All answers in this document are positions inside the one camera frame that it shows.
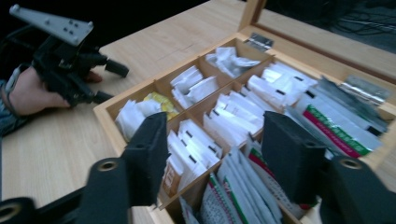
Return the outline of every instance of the sleeve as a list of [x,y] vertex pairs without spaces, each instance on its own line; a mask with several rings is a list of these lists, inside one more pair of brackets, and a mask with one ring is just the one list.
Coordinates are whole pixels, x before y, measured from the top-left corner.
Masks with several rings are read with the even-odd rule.
[[[4,80],[0,80],[0,90],[3,88],[6,82]],[[27,118],[21,118],[15,116],[9,111],[3,100],[0,97],[0,135],[4,136],[7,133],[11,133],[12,131],[21,127],[24,123],[26,123]]]

